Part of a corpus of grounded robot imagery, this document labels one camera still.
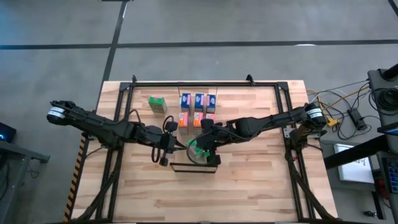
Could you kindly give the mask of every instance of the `gray floor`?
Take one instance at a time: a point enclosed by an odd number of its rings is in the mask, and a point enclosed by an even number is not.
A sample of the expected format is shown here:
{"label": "gray floor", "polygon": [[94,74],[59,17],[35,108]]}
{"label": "gray floor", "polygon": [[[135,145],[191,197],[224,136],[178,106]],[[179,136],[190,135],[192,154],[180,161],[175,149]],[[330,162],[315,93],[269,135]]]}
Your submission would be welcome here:
{"label": "gray floor", "polygon": [[[108,44],[120,2],[0,0],[0,45]],[[387,0],[135,0],[127,5],[120,43],[185,41],[398,39],[398,17]],[[54,126],[50,100],[73,100],[94,109],[108,49],[0,50],[0,121],[18,130],[16,143],[50,154],[40,176],[26,178],[14,223],[62,220],[80,132]],[[398,45],[119,49],[110,80],[305,80],[322,90],[366,79],[370,69],[397,63]],[[346,93],[360,85],[342,89]],[[335,100],[324,97],[325,102]],[[346,110],[342,103],[339,109]],[[363,115],[377,115],[361,100]],[[378,121],[367,120],[376,136]],[[351,121],[344,127],[353,131]],[[328,133],[325,139],[337,139]],[[333,189],[340,218],[374,210],[369,192]]]}

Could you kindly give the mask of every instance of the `wooden tabletop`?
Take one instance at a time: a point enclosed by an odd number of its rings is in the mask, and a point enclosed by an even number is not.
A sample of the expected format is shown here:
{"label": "wooden tabletop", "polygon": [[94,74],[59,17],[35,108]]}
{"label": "wooden tabletop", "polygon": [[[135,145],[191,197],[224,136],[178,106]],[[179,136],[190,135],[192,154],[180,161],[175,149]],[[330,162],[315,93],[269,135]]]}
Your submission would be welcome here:
{"label": "wooden tabletop", "polygon": [[[293,107],[308,102],[304,82],[287,81]],[[120,82],[105,82],[97,113],[113,119]],[[181,93],[216,94],[216,122],[278,113],[275,90],[271,87],[180,87]],[[165,98],[166,115],[155,115],[148,104],[151,95]],[[122,114],[126,104],[124,97]],[[146,125],[161,127],[167,115],[180,112],[177,87],[135,87],[131,108],[137,109]],[[137,121],[133,113],[130,121]],[[180,136],[188,142],[193,135]],[[90,142],[88,152],[99,148]],[[297,221],[281,129],[263,132],[241,144],[217,150],[222,164],[215,174],[175,173],[170,166],[152,163],[151,148],[125,144],[115,222],[282,222]],[[337,216],[322,153],[311,147],[303,150],[310,188],[321,204]],[[98,193],[103,176],[106,149],[90,155],[84,164],[72,218],[81,215]],[[169,156],[170,162],[188,162],[185,151]],[[108,211],[109,194],[104,213]],[[300,198],[305,217],[307,209]]]}

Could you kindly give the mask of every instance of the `green box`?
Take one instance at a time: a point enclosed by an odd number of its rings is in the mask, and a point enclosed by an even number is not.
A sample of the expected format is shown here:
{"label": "green box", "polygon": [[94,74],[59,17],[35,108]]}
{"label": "green box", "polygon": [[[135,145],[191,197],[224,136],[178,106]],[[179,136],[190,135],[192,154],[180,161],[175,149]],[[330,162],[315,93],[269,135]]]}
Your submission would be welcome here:
{"label": "green box", "polygon": [[154,113],[166,114],[167,106],[164,97],[151,96],[148,103]]}

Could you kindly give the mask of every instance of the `desk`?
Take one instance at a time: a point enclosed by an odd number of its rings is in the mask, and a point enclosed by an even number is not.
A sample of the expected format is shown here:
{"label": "desk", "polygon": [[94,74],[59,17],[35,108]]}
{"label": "desk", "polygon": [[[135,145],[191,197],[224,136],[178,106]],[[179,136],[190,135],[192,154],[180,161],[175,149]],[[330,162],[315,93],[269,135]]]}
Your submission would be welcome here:
{"label": "desk", "polygon": [[[308,101],[304,82],[288,83],[293,107],[303,106]],[[120,82],[104,82],[98,103],[99,115],[113,119],[119,86]],[[275,90],[270,87],[180,87],[180,93],[191,93],[192,97],[195,93],[216,92],[217,122],[278,113]],[[167,104],[166,115],[178,116],[177,87],[134,87],[131,108],[138,110],[143,123],[161,126],[165,118],[165,115],[152,113],[148,105],[151,95],[163,96]],[[131,114],[129,120],[136,121],[136,115]],[[192,138],[176,134],[181,142]],[[318,145],[315,140],[309,141]],[[80,155],[85,149],[91,152],[99,146],[96,141],[88,146],[82,144]],[[250,142],[219,148],[217,152],[222,164],[216,174],[175,173],[170,166],[161,167],[152,163],[150,152],[151,149],[145,146],[125,144],[114,222],[297,221],[281,129],[263,132]],[[311,190],[328,212],[336,217],[322,153],[308,147],[303,150],[303,157]],[[73,178],[73,182],[79,184],[73,186],[74,190],[78,187],[77,193],[71,193],[68,199],[68,204],[73,204],[71,196],[75,199],[72,218],[79,217],[98,193],[105,159],[106,149],[90,155],[81,174],[76,174],[81,176],[80,181]],[[187,162],[185,151],[175,152],[169,156],[169,161]],[[110,190],[105,198],[104,211],[108,209],[109,195]],[[307,217],[301,191],[300,198],[304,217]]]}

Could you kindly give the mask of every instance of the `yellow and black hazard tape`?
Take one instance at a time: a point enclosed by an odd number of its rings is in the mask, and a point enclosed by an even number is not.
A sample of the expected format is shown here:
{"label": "yellow and black hazard tape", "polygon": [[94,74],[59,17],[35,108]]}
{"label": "yellow and black hazard tape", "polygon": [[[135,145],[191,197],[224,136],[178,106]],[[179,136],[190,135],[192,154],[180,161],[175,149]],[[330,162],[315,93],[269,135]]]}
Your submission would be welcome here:
{"label": "yellow and black hazard tape", "polygon": [[81,137],[79,153],[76,158],[75,171],[73,172],[72,184],[70,186],[70,191],[67,200],[67,208],[63,216],[64,222],[69,222],[72,217],[73,206],[75,205],[76,193],[80,183],[81,173],[83,172],[83,166],[88,148],[88,139],[86,137]]}

